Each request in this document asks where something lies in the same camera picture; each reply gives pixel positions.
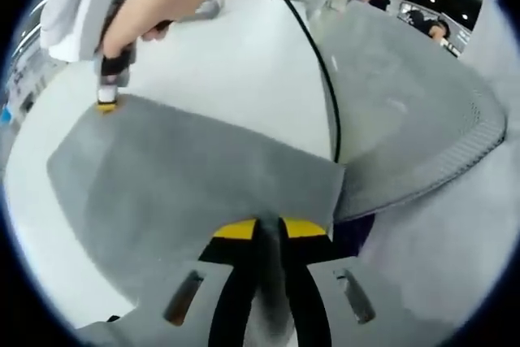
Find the person's right hand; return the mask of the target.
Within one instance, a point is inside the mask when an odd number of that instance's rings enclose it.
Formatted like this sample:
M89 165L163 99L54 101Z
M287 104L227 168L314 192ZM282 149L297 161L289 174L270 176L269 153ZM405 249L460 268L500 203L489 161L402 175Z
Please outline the person's right hand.
M139 37L163 39L176 17L176 6L175 0L126 0L102 39L103 55L115 59Z

